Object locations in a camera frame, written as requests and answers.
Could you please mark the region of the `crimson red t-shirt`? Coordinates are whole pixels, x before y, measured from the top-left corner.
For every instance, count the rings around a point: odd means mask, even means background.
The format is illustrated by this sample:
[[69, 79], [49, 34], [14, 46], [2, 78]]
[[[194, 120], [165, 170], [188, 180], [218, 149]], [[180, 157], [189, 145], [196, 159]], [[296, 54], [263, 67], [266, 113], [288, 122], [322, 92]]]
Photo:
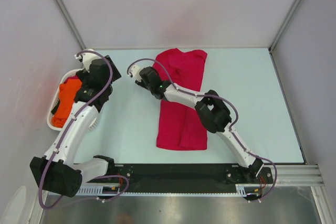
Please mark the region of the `crimson red t-shirt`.
[[[199, 91], [206, 58], [203, 50], [169, 49], [157, 55], [158, 63], [153, 68], [162, 80], [171, 78], [182, 87]], [[207, 149], [207, 130], [195, 110], [162, 100], [156, 146], [173, 151], [203, 151]]]

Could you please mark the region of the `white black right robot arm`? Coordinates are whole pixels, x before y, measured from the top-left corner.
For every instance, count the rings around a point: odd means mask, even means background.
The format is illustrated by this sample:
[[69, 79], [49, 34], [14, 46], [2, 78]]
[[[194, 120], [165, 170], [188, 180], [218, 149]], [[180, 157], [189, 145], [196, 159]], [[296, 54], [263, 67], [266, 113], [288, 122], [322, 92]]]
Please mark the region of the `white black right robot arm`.
[[254, 183], [261, 177], [263, 160], [253, 154], [234, 129], [228, 101], [218, 96], [214, 90], [206, 93], [182, 87], [171, 80], [163, 81], [153, 67], [141, 68], [134, 65], [129, 76], [135, 83], [151, 92], [159, 99], [184, 105], [196, 111], [202, 126], [210, 133], [218, 135], [236, 156], [242, 168], [243, 179]]

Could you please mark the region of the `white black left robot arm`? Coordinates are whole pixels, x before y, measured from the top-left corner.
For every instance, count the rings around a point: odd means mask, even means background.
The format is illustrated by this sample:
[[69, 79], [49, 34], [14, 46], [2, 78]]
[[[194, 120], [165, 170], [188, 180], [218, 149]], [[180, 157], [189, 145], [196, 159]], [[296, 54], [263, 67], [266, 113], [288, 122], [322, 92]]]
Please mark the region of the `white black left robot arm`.
[[109, 56], [85, 50], [76, 55], [84, 68], [76, 75], [82, 82], [70, 114], [53, 142], [42, 157], [33, 157], [30, 170], [39, 191], [48, 191], [73, 197], [83, 183], [100, 177], [105, 182], [115, 178], [116, 169], [111, 158], [101, 155], [76, 164], [75, 155], [84, 136], [93, 126], [103, 105], [112, 93], [112, 83], [121, 78]]

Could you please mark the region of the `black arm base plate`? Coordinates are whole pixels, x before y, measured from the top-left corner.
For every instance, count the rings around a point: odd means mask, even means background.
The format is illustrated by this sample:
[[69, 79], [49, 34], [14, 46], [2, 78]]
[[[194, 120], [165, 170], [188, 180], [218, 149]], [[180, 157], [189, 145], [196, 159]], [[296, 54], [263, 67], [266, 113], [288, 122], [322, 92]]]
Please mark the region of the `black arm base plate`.
[[269, 167], [254, 176], [237, 164], [114, 164], [108, 174], [125, 176], [128, 193], [233, 193], [237, 184], [257, 187], [274, 182]]

